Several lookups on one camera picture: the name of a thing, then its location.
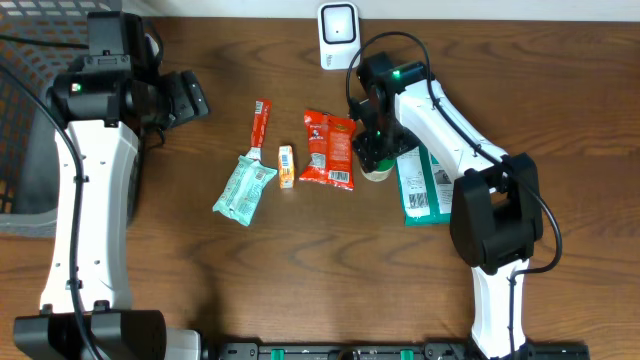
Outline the green lid white jar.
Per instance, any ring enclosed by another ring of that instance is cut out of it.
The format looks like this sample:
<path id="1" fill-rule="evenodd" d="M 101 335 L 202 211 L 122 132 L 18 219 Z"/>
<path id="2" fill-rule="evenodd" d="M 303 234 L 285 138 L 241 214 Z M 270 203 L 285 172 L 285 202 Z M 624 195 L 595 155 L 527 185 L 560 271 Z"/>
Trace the green lid white jar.
<path id="1" fill-rule="evenodd" d="M 366 172 L 363 168 L 360 168 L 360 171 L 367 180 L 372 182 L 382 182 L 389 177 L 395 164 L 395 160 L 385 159 L 380 162 L 376 170 Z"/>

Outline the orange red snack pouch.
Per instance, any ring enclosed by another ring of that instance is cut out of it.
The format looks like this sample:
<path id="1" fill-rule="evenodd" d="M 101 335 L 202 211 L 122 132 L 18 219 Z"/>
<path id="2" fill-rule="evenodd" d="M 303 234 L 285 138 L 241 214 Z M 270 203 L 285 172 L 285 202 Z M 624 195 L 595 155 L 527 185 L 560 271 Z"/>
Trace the orange red snack pouch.
<path id="1" fill-rule="evenodd" d="M 301 181 L 354 189 L 352 137 L 356 124 L 349 118 L 306 110 L 310 163 L 299 176 Z"/>

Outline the green snack packet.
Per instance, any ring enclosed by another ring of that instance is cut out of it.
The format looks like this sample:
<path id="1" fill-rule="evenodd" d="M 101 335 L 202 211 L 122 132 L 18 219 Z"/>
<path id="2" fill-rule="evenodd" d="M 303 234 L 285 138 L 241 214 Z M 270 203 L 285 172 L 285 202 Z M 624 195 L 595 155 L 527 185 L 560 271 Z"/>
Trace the green snack packet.
<path id="1" fill-rule="evenodd" d="M 431 152 L 420 145 L 396 160 L 405 225 L 448 224 L 453 182 Z"/>

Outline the red snack stick packet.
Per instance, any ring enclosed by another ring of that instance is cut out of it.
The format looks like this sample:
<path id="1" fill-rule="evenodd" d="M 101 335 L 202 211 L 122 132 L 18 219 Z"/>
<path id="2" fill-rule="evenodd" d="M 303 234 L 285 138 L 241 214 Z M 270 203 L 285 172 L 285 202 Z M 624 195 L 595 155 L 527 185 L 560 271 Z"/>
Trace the red snack stick packet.
<path id="1" fill-rule="evenodd" d="M 250 138 L 250 149 L 246 156 L 260 161 L 262 158 L 262 145 L 266 135 L 266 127 L 272 110 L 272 102 L 268 99 L 258 99 L 255 102 L 253 126 Z"/>

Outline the small orange juice box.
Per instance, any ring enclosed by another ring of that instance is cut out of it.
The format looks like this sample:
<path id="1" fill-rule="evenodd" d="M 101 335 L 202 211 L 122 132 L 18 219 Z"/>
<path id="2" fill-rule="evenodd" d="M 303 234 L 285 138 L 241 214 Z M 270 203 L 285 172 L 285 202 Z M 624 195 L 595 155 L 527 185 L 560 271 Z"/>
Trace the small orange juice box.
<path id="1" fill-rule="evenodd" d="M 279 147 L 278 172 L 280 188 L 292 188 L 295 182 L 295 164 L 293 159 L 293 148 L 290 145 L 283 145 Z"/>

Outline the pale green wipes packet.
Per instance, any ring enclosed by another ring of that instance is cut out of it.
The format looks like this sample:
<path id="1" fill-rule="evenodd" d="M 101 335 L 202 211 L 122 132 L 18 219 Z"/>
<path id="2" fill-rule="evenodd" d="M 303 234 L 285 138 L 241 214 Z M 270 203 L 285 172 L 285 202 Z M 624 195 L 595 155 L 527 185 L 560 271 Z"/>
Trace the pale green wipes packet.
<path id="1" fill-rule="evenodd" d="M 238 164 L 212 211 L 248 227 L 265 186 L 276 174 L 275 169 L 263 166 L 259 160 L 240 155 Z"/>

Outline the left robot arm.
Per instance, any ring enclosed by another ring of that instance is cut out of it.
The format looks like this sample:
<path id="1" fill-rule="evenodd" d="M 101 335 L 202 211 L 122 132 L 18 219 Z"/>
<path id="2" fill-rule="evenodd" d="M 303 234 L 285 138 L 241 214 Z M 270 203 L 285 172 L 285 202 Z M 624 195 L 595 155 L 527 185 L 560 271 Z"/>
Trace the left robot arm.
<path id="1" fill-rule="evenodd" d="M 32 359 L 209 359 L 198 331 L 133 308 L 126 264 L 145 132 L 206 116 L 207 100 L 194 73 L 160 73 L 162 42 L 141 17 L 92 12 L 87 28 L 87 54 L 36 100 L 56 132 L 56 233 L 39 311 L 15 320 L 14 343 Z"/>

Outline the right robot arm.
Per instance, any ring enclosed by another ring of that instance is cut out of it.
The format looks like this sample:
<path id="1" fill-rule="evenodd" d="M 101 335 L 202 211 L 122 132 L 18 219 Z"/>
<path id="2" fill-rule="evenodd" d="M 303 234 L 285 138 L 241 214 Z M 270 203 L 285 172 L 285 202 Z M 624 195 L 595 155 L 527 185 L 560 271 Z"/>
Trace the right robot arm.
<path id="1" fill-rule="evenodd" d="M 475 354 L 519 358 L 526 347 L 519 279 L 530 273 L 543 235 L 534 161 L 482 136 L 448 99 L 427 60 L 395 65 L 381 52 L 357 60 L 347 76 L 367 94 L 348 100 L 364 126 L 353 141 L 362 171 L 379 171 L 418 146 L 435 157 L 452 185 L 450 236 L 472 271 Z"/>

